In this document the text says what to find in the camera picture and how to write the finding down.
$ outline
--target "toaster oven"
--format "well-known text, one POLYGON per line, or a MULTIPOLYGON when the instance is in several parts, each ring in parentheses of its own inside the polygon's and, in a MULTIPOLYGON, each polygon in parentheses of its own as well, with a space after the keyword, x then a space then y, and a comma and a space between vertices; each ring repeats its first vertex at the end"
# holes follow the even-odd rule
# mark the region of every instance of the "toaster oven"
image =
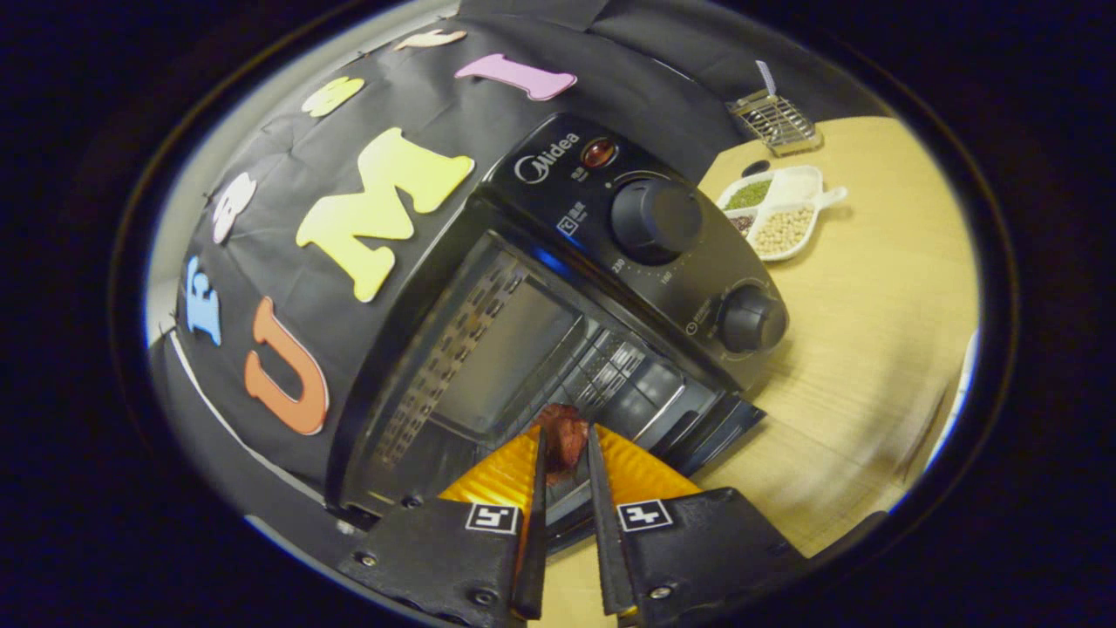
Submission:
MULTIPOLYGON (((436 496, 555 403, 692 472, 761 416, 741 396, 788 321, 693 183, 556 114, 410 269, 346 402, 327 503, 374 521, 436 496)), ((583 456, 547 489, 551 549, 588 523, 587 484, 583 456)))

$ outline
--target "food item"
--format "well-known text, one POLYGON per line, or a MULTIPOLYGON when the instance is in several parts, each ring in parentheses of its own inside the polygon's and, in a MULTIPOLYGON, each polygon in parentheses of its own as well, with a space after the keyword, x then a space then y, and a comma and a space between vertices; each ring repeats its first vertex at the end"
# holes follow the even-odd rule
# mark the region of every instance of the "food item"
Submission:
POLYGON ((741 235, 747 235, 748 230, 752 228, 752 222, 756 222, 756 219, 751 215, 741 215, 740 218, 730 218, 729 222, 732 222, 732 225, 740 231, 741 235))
POLYGON ((773 213, 756 232, 752 247, 759 254, 778 254, 787 251, 802 241, 812 219, 814 209, 810 206, 773 213))
POLYGON ((729 202, 725 203, 724 210, 740 209, 742 206, 752 206, 753 204, 759 204, 763 202, 767 196, 767 191, 771 187, 771 181, 758 181, 756 183, 749 183, 743 187, 737 190, 737 193, 732 194, 729 202))
POLYGON ((554 486, 574 475, 574 466, 589 444, 589 424, 576 407, 566 404, 547 405, 535 424, 547 433, 545 470, 547 486, 554 486))

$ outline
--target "white divided dish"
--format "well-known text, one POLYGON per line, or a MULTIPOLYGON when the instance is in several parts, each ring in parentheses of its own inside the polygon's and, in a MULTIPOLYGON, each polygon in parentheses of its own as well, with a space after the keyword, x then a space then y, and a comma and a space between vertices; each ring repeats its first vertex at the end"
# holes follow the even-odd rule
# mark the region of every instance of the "white divided dish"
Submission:
POLYGON ((796 165, 792 167, 783 167, 779 170, 769 170, 767 172, 761 172, 759 174, 752 174, 751 176, 744 176, 739 178, 733 183, 729 184, 721 192, 721 196, 718 199, 716 204, 724 211, 728 218, 744 218, 751 216, 752 224, 748 229, 748 234, 745 239, 748 243, 756 248, 756 236, 757 233, 763 228, 767 221, 776 213, 786 213, 798 211, 804 206, 811 207, 810 223, 806 229, 802 238, 787 250, 770 253, 760 254, 760 259, 763 261, 778 261, 782 259, 789 259, 802 248, 806 243, 810 241, 810 236, 814 235, 814 226, 818 222, 818 213, 836 204, 848 195, 848 190, 844 186, 834 187, 828 192, 822 192, 822 181, 821 171, 812 165, 796 165), (729 200, 738 191, 752 183, 759 183, 762 181, 771 181, 771 186, 768 189, 767 195, 763 200, 757 204, 742 206, 739 209, 725 210, 725 205, 729 204, 729 200))

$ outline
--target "meat piece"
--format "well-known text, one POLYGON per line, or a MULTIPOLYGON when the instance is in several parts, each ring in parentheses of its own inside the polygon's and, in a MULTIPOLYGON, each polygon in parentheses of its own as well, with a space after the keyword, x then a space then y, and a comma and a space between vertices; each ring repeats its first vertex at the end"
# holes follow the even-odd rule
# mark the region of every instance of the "meat piece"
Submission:
POLYGON ((566 404, 546 406, 535 424, 547 433, 545 468, 547 486, 554 486, 574 474, 574 465, 589 444, 589 424, 566 404))

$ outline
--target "timer knob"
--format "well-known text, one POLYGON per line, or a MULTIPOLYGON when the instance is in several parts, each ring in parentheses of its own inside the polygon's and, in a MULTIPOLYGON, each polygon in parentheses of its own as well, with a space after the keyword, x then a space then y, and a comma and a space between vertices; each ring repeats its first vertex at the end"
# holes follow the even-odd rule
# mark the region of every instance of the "timer knob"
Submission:
POLYGON ((698 191, 665 178, 632 181, 613 200, 610 222, 628 257, 648 265, 666 263, 701 238, 698 191))
POLYGON ((767 351, 779 345, 787 331, 787 306, 758 286, 741 286, 724 299, 720 336, 733 354, 767 351))

